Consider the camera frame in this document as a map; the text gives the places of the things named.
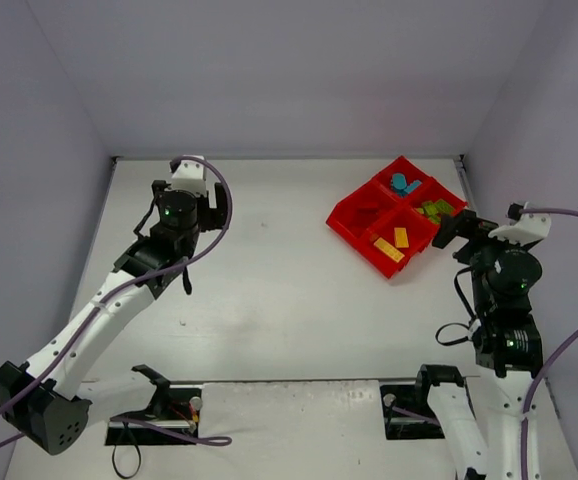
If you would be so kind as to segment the green lego brick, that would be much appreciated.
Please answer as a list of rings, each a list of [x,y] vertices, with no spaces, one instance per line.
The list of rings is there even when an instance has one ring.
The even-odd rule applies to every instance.
[[[451,205],[449,202],[447,202],[443,199],[438,199],[434,203],[434,206],[435,206],[439,215],[453,216],[454,212],[456,211],[456,209],[453,205]]]
[[[425,216],[433,216],[438,213],[436,205],[432,201],[423,201],[419,206],[416,207],[416,210]]]

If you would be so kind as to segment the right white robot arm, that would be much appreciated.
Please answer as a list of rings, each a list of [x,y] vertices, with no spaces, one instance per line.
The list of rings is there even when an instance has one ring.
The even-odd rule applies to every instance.
[[[449,443],[460,479],[539,479],[542,476],[535,393],[542,380],[542,339],[532,315],[530,289],[543,269],[531,249],[550,231],[547,215],[513,204],[499,225],[464,209],[443,215],[432,240],[443,249],[457,237],[454,253],[471,282],[466,341],[471,343],[485,393],[487,431],[480,432],[457,368],[424,365],[416,393],[429,407]]]

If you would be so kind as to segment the yellow curved lego brick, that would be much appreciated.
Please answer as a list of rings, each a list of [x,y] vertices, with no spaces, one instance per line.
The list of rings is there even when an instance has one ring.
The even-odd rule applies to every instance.
[[[404,227],[394,228],[394,245],[397,249],[406,249],[410,246],[407,229]]]

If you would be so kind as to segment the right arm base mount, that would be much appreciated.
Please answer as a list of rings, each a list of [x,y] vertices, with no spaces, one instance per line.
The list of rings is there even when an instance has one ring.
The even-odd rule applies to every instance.
[[[431,409],[418,401],[413,383],[382,383],[379,389],[388,441],[445,438]]]

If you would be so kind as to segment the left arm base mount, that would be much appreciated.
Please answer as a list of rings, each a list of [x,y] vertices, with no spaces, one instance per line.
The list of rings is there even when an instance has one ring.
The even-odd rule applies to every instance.
[[[122,413],[122,416],[197,438],[203,387],[172,382],[147,365],[134,366],[132,372],[142,375],[156,386],[155,398],[145,409]],[[192,442],[165,435],[140,424],[110,422],[106,430],[105,445],[167,446],[192,445]]]

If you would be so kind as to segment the green lego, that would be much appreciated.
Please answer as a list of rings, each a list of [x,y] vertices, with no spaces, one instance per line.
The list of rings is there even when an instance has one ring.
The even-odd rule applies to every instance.
[[[425,217],[433,224],[439,225],[442,220],[442,215],[438,212],[436,213],[426,213]]]

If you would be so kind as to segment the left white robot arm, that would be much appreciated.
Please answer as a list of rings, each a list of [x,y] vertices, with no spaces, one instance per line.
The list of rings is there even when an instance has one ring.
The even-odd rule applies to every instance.
[[[124,328],[172,283],[192,292],[188,268],[202,256],[200,234],[229,227],[232,198],[222,182],[212,194],[194,194],[156,180],[152,194],[157,223],[116,260],[92,299],[40,351],[0,367],[1,416],[52,456],[90,425],[129,413],[154,418],[171,402],[170,381],[145,364],[97,387],[83,383]]]

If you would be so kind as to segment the long blue lego brick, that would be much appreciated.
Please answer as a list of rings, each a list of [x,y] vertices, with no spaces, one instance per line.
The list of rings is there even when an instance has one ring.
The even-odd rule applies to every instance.
[[[403,190],[402,193],[404,196],[408,196],[413,193],[418,187],[422,185],[420,180],[415,180],[412,183],[408,184]]]

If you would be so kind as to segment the large blue lego brick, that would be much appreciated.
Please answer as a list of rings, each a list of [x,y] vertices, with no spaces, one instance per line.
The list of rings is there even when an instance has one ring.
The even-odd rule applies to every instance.
[[[394,173],[390,178],[390,188],[396,194],[401,195],[406,193],[408,182],[402,173]]]

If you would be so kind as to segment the long yellow lego plate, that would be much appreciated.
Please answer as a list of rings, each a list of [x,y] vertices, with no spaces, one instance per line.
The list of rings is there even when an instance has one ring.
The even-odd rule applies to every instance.
[[[405,255],[398,250],[395,246],[390,244],[385,239],[379,237],[374,242],[373,245],[385,256],[390,258],[392,261],[399,263],[405,257]]]

